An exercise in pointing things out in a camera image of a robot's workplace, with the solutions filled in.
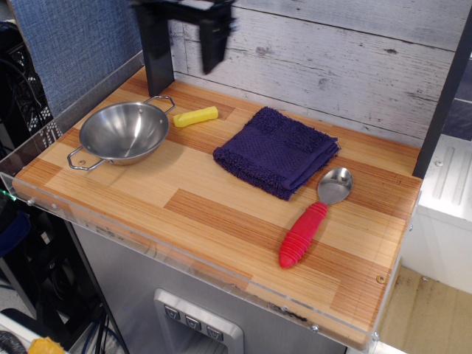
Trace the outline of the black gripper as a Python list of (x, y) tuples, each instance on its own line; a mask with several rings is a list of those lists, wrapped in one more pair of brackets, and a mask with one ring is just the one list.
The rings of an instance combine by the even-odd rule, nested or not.
[(214, 1), (208, 8), (197, 8), (179, 1), (131, 1), (131, 6), (150, 13), (154, 18), (199, 22), (202, 69), (210, 74), (224, 60), (226, 44), (236, 18), (234, 1)]

